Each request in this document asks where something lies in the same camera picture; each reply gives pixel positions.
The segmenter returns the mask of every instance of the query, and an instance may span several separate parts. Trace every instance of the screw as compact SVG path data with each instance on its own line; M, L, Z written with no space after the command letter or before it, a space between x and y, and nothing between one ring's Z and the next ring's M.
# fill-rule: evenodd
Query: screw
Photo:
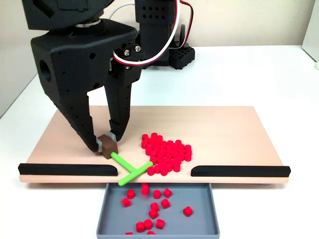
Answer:
M136 52L140 52L140 51L141 51L141 47L140 47L140 46L136 46L136 47L135 47L135 51L136 51Z
M124 55L125 55L125 56L129 56L129 55L130 55L130 50L129 50L129 49L128 49L128 50L125 50L125 51L124 51Z

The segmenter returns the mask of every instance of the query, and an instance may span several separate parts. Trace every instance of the plastic tray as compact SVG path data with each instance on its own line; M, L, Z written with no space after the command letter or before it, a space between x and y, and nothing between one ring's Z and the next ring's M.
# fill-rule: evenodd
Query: plastic tray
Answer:
M132 183L124 187L118 184L109 183L106 187L104 202L100 214L97 228L98 239L127 238L126 232L133 232L133 238L219 238L219 227L215 212L214 200L211 184L192 184L192 183L152 183L150 195L147 198L141 195L141 184ZM155 189L163 190L169 188L173 195L168 198L171 207L163 209L160 202L166 198L163 194L160 199L154 199ZM127 190L135 190L135 198L132 205L124 208L121 200L126 197ZM147 235L148 231L138 233L136 223L151 219L148 215L150 204L159 204L159 216L152 220L156 235ZM190 206L193 214L186 217L182 210ZM165 221L164 229L155 227L157 219Z

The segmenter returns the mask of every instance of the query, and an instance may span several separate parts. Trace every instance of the white wire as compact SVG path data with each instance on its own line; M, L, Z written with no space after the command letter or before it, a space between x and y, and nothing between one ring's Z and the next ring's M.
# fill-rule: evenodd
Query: white wire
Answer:
M175 0L175 1L176 1L176 22L175 22L174 28L173 28L173 31L171 32L171 35L170 35L167 43L165 44L165 46L162 48L162 50L157 55L155 55L154 57L152 57L148 60L145 60L145 61L127 61L127 60L120 58L115 53L115 51L113 51L113 57L116 58L117 60L121 61L121 63L123 63L123 64L134 65L134 66L141 66L141 65L149 64L149 63L157 60L158 58L160 58L160 56L169 47L171 41L174 39L175 33L177 31L177 28L178 28L178 23L179 23L179 18L180 18L180 2L179 2L179 0Z
M190 16L189 16L189 22L188 22L188 27L187 27L187 29L186 29L186 31L185 31L185 38L184 38L184 40L183 40L183 43L179 46L179 47L172 47L172 48L170 48L170 49L181 49L185 44L186 44L186 41L187 41L187 33L188 33L188 30L189 30L189 28L190 28L190 21L191 21L191 10L190 10Z
M127 3L122 4L121 6L119 6L117 9L115 9L115 10L112 12L112 14L110 15L109 19L111 19L111 17L113 17L113 15L114 15L119 9L121 9L121 8L124 7L124 6L130 6L130 5L135 5L135 2L132 1L132 2L127 2Z

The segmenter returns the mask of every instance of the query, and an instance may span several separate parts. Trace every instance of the white table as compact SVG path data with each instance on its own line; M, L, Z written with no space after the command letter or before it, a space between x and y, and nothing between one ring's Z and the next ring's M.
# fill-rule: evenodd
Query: white table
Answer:
M318 228L319 71L300 46L196 48L183 70L144 70L132 105L253 105L287 185L214 185L221 239L314 238ZM105 105L104 89L88 94ZM105 184L28 185L26 162L56 111L35 77L0 119L0 238L95 239Z

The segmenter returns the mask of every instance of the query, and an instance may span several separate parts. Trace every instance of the black rubber strip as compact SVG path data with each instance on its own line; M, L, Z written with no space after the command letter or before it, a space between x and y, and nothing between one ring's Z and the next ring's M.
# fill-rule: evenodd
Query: black rubber strip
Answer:
M196 166L192 177L276 177L290 175L288 166Z
M117 176L118 170L105 164L21 163L20 175Z

